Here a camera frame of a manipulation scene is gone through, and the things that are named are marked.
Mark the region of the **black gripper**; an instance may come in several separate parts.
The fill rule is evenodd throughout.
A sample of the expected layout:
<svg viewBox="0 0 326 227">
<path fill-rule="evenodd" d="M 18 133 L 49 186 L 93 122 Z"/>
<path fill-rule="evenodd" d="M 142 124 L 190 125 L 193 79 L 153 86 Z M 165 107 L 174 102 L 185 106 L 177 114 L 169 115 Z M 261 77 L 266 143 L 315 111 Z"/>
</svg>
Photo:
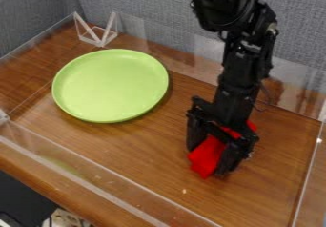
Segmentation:
<svg viewBox="0 0 326 227">
<path fill-rule="evenodd" d="M 188 111 L 188 132 L 186 147 L 193 152 L 206 139 L 206 121 L 213 121 L 218 125 L 234 127 L 250 120 L 250 115 L 256 107 L 258 89 L 248 92 L 229 92 L 226 89 L 218 90 L 214 100 L 206 101 L 200 96 L 192 98 L 192 108 Z M 249 146 L 232 142 L 222 152 L 214 174 L 228 175 L 233 172 L 244 159 L 249 157 Z"/>
</svg>

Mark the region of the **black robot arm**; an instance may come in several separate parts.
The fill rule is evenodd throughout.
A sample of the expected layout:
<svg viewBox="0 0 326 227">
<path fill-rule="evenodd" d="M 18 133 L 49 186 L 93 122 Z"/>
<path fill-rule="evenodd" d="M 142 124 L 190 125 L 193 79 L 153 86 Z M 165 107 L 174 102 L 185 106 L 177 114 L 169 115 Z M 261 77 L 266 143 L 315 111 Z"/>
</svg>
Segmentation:
<svg viewBox="0 0 326 227">
<path fill-rule="evenodd" d="M 277 14 L 261 0 L 192 0 L 192 8 L 202 28 L 225 41 L 214 99 L 196 96 L 188 111 L 188 157 L 193 171 L 209 177 L 234 171 L 258 143 L 250 115 L 280 31 Z"/>
</svg>

